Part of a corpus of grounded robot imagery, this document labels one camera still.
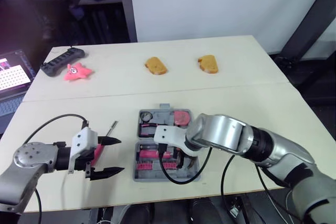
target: black cable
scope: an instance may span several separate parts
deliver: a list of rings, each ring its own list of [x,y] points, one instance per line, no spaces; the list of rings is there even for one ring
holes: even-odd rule
[[[34,130],[34,132],[32,132],[32,134],[26,139],[26,141],[23,144],[27,144],[30,139],[32,139],[32,137],[39,132],[43,127],[45,127],[46,125],[48,125],[49,123],[60,119],[60,118],[65,118],[67,116],[75,116],[77,118],[81,118],[83,120],[83,124],[82,124],[82,128],[85,126],[88,126],[88,121],[81,115],[77,115],[77,114],[64,114],[64,115],[59,115],[55,118],[50,119],[48,122],[45,122],[44,124],[42,124],[39,128],[37,128],[36,130]],[[38,202],[38,224],[41,224],[41,220],[42,220],[42,203],[41,203],[41,198],[40,195],[37,191],[37,189],[35,189],[35,194],[36,194],[36,198],[37,198],[37,202]]]
[[[85,127],[88,125],[88,121],[81,115],[77,115],[77,114],[64,114],[64,115],[59,115],[55,118],[52,118],[50,119],[48,122],[45,122],[44,124],[42,124],[39,128],[37,128],[34,132],[32,132],[32,134],[27,138],[27,140],[23,143],[23,144],[26,144],[30,141],[30,139],[32,139],[32,137],[37,133],[39,132],[43,127],[45,127],[46,125],[48,125],[49,123],[57,120],[57,119],[60,119],[60,118],[65,118],[67,116],[75,116],[77,118],[81,118],[83,120],[83,125],[82,127]]]
[[[261,182],[262,186],[264,187],[265,192],[266,192],[266,193],[268,194],[268,196],[273,200],[273,202],[274,202],[275,204],[277,204],[278,207],[280,207],[280,208],[281,208],[283,211],[285,211],[287,214],[292,215],[294,218],[296,218],[296,219],[298,219],[299,221],[301,221],[300,218],[299,218],[298,216],[296,216],[295,214],[293,214],[293,213],[291,213],[290,211],[288,211],[282,204],[280,204],[276,199],[274,199],[274,197],[272,196],[272,194],[269,192],[268,188],[266,187],[266,185],[265,185],[265,183],[264,183],[264,180],[262,179],[262,176],[261,176],[261,174],[260,174],[260,171],[259,171],[258,166],[257,166],[257,165],[255,165],[255,166],[256,166],[256,169],[257,169],[257,173],[258,173],[258,177],[259,177],[259,179],[260,179],[260,182]]]
[[[224,196],[224,179],[225,179],[225,174],[226,174],[226,171],[230,165],[230,163],[232,162],[233,158],[235,157],[235,155],[232,155],[229,159],[229,161],[226,163],[225,165],[225,168],[224,168],[224,171],[223,171],[223,174],[222,174],[222,178],[221,178],[221,181],[220,181],[220,196],[222,197],[222,201],[223,201],[223,204],[224,204],[224,207],[225,207],[225,210],[227,212],[227,214],[229,215],[230,219],[233,221],[234,224],[237,224],[237,221],[236,219],[231,215],[230,213],[230,208],[229,206],[227,205],[227,202],[225,200],[225,196]]]
[[[190,183],[191,181],[194,181],[194,180],[201,174],[201,172],[203,171],[203,169],[204,169],[205,166],[206,166],[206,163],[208,163],[208,160],[209,160],[210,155],[211,155],[211,151],[212,151],[212,147],[210,147],[209,152],[208,152],[208,155],[206,156],[205,161],[204,161],[204,164],[203,164],[203,166],[201,167],[201,169],[199,169],[199,171],[195,174],[194,177],[192,177],[191,179],[188,179],[188,180],[186,180],[186,181],[177,181],[177,180],[174,180],[171,176],[169,176],[169,174],[168,174],[167,171],[165,170],[165,168],[164,168],[164,166],[163,166],[163,163],[162,163],[162,156],[163,156],[163,153],[159,153],[159,162],[160,162],[161,170],[163,171],[163,174],[167,177],[167,179],[169,179],[171,182],[173,182],[173,183],[175,183],[175,184],[178,184],[178,185],[185,185],[185,184],[188,184],[188,183]]]
[[[38,202],[38,222],[37,222],[37,224],[41,224],[41,220],[42,220],[42,204],[41,204],[40,194],[38,194],[37,189],[35,189],[35,194],[36,194],[36,198],[37,198],[37,202]]]

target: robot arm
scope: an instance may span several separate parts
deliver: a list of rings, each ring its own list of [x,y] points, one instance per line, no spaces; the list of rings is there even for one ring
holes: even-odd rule
[[[269,130],[226,115],[201,114],[188,129],[158,126],[154,141],[179,147],[190,156],[214,147],[247,158],[276,184],[292,189],[294,205],[305,223],[335,223],[335,180],[317,169],[302,146]]]
[[[0,175],[0,220],[1,223],[16,223],[25,210],[37,181],[44,173],[55,170],[84,170],[85,178],[97,180],[111,177],[124,168],[109,167],[95,172],[91,167],[97,145],[112,145],[120,140],[100,137],[89,127],[84,127],[72,138],[72,147],[65,142],[24,144],[14,153],[9,168]]]

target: laptop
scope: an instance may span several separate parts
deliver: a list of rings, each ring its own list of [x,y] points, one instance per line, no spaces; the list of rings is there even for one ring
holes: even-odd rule
[[[36,73],[22,50],[0,55],[0,134],[3,134]]]

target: bread slice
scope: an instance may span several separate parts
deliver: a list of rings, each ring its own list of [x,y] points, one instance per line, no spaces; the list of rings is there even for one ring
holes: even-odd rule
[[[213,55],[205,55],[203,57],[200,57],[198,59],[199,67],[207,73],[217,73],[218,72],[218,66],[215,59],[215,56]]]
[[[152,74],[164,74],[167,73],[165,65],[159,60],[158,57],[152,57],[148,59],[145,66],[149,69]]]

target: tool kit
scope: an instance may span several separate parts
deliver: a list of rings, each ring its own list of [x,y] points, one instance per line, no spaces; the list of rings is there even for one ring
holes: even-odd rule
[[[133,173],[136,182],[168,181],[160,167],[158,145],[153,140],[156,127],[169,125],[186,128],[191,121],[190,110],[172,109],[167,103],[160,104],[160,109],[139,112],[139,141],[135,146]],[[163,166],[172,178],[181,180],[192,178],[199,169],[197,157],[189,157],[173,146],[167,147],[163,155]]]

